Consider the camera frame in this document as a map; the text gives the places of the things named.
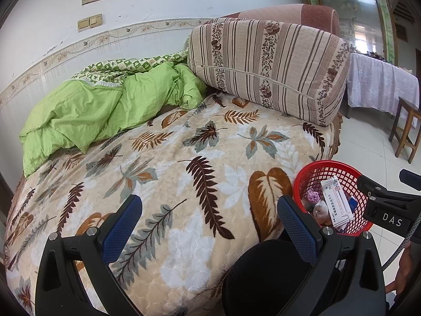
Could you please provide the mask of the person right hand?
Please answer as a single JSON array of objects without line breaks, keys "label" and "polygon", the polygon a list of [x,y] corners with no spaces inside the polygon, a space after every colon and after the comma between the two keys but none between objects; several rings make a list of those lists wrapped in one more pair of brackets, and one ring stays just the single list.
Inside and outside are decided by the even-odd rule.
[{"label": "person right hand", "polygon": [[405,245],[405,249],[399,261],[399,269],[396,274],[395,280],[385,286],[385,293],[396,292],[399,295],[405,289],[408,281],[409,274],[412,270],[412,256],[410,254],[412,242]]}]

